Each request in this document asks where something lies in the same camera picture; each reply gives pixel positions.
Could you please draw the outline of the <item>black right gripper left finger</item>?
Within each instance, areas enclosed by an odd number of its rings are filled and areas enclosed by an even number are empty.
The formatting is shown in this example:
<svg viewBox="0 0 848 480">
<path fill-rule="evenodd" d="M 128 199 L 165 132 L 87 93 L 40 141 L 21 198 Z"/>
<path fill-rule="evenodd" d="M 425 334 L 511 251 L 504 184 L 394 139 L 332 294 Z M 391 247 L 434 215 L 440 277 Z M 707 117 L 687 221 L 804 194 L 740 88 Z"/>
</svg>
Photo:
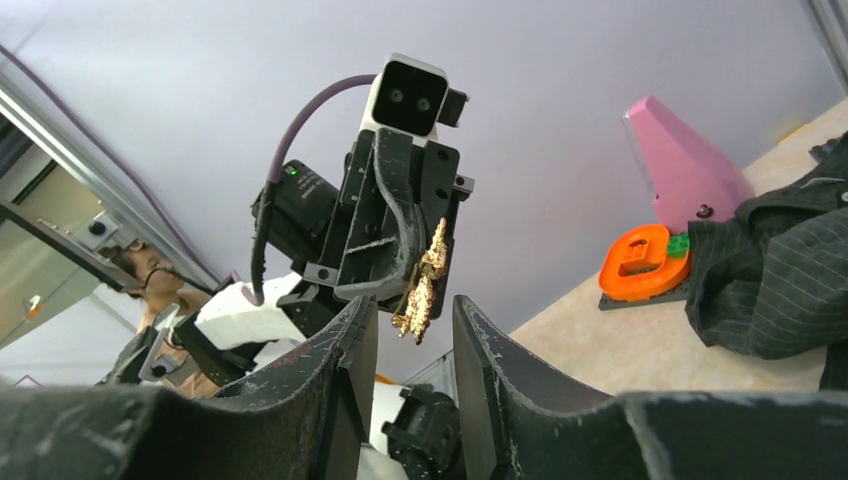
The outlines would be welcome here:
<svg viewBox="0 0 848 480">
<path fill-rule="evenodd" d="M 368 439 L 377 305 L 350 302 L 266 367 L 190 400 L 145 386 L 5 388 L 5 479 L 353 479 Z"/>
</svg>

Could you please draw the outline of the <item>dark pinstriped garment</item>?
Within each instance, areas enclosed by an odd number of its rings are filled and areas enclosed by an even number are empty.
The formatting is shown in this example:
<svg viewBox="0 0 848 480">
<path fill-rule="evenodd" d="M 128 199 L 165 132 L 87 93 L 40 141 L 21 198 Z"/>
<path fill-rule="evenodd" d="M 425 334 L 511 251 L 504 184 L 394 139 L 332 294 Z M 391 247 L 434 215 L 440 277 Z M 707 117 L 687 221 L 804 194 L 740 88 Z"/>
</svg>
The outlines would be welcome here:
<svg viewBox="0 0 848 480">
<path fill-rule="evenodd" d="M 701 342 L 763 360 L 824 347 L 822 390 L 847 388 L 847 138 L 797 181 L 688 225 L 685 312 Z"/>
</svg>

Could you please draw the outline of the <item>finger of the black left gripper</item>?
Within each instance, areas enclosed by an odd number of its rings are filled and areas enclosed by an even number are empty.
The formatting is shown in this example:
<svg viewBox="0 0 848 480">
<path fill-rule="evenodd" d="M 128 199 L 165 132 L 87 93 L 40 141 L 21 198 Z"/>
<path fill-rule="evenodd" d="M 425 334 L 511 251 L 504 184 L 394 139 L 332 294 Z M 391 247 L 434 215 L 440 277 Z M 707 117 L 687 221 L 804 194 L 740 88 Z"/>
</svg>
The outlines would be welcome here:
<svg viewBox="0 0 848 480">
<path fill-rule="evenodd" d="M 383 301 L 406 290 L 424 242 L 412 156 L 408 135 L 384 128 L 359 132 L 347 176 L 358 192 L 334 286 L 337 298 Z"/>
</svg>

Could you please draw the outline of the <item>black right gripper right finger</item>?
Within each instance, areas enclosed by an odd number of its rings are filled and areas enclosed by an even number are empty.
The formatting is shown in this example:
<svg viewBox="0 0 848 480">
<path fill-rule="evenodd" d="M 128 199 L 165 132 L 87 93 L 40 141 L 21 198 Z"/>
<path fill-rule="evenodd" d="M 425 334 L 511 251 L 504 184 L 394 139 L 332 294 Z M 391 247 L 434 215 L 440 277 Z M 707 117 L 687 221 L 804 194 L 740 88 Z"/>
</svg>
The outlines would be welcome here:
<svg viewBox="0 0 848 480">
<path fill-rule="evenodd" d="M 611 396 L 508 338 L 467 296 L 453 353 L 471 479 L 843 479 L 843 392 Z"/>
</svg>

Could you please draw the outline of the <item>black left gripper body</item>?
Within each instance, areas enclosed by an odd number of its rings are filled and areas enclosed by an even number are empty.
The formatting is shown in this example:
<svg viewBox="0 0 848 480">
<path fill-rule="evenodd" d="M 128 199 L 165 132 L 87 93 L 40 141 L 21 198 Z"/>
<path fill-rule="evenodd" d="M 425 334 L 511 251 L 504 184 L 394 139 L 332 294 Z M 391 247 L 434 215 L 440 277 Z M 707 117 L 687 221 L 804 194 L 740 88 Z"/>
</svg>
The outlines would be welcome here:
<svg viewBox="0 0 848 480">
<path fill-rule="evenodd" d="M 390 129 L 361 131 L 349 157 L 322 253 L 302 277 L 339 301 L 373 296 L 393 312 L 440 220 L 454 246 L 459 206 L 475 181 L 459 173 L 456 149 L 431 140 L 418 146 Z"/>
</svg>

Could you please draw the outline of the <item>red glitter leaf brooch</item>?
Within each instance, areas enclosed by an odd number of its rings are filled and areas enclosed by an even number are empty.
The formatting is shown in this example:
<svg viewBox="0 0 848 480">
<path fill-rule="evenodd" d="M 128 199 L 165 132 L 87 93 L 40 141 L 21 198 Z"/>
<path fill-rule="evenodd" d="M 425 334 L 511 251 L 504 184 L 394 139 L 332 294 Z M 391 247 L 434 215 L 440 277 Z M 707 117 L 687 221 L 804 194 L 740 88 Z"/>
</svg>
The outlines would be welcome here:
<svg viewBox="0 0 848 480">
<path fill-rule="evenodd" d="M 434 231 L 429 248 L 413 267 L 402 302 L 393 312 L 391 322 L 403 338 L 411 333 L 420 345 L 430 325 L 436 299 L 436 283 L 448 268 L 449 247 L 446 243 L 448 222 L 442 217 Z"/>
</svg>

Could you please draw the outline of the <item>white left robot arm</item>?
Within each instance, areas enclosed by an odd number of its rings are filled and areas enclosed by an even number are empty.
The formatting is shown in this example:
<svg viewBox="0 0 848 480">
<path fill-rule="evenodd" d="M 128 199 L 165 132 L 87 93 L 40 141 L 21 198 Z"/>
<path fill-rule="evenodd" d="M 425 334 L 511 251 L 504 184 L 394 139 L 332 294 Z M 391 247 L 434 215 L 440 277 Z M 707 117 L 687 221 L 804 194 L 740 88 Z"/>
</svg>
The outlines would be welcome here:
<svg viewBox="0 0 848 480">
<path fill-rule="evenodd" d="M 320 330 L 344 305 L 337 288 L 369 288 L 388 272 L 391 254 L 400 250 L 402 229 L 391 210 L 399 206 L 420 215 L 422 258 L 404 274 L 400 291 L 381 296 L 378 305 L 421 342 L 443 310 L 452 223 L 470 194 L 459 160 L 454 148 L 416 146 L 400 134 L 391 134 L 383 149 L 374 133 L 365 132 L 345 157 L 340 188 L 299 160 L 285 163 L 267 208 L 266 242 L 290 259 L 291 272 L 266 279 L 265 299 L 272 299 L 274 287 L 290 287 L 291 302 L 279 308 L 305 335 Z"/>
</svg>

